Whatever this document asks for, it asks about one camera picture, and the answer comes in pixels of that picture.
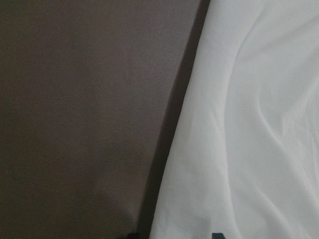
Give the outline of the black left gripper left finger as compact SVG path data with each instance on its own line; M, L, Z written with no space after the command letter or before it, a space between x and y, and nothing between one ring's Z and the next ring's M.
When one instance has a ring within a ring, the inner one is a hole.
M139 233L130 233L127 235L127 239L139 239L140 234Z

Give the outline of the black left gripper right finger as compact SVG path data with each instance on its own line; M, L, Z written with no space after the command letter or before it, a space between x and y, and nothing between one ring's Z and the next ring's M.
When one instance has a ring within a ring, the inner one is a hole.
M223 233L212 233L212 239L225 239Z

